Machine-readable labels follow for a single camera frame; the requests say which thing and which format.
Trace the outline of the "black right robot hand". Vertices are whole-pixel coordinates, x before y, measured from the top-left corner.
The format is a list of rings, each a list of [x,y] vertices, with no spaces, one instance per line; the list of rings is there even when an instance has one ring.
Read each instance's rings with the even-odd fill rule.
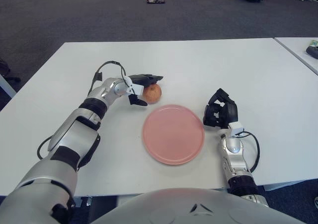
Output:
[[[203,124],[227,129],[229,123],[238,121],[238,108],[229,95],[219,88],[205,107]]]

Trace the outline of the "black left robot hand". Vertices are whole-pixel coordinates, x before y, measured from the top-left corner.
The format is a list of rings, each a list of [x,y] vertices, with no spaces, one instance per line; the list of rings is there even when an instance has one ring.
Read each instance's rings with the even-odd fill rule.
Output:
[[[143,92],[138,95],[133,92],[128,96],[131,105],[147,106],[154,104],[161,98],[161,87],[157,84],[163,79],[163,76],[152,74],[130,75],[133,84],[143,87]]]

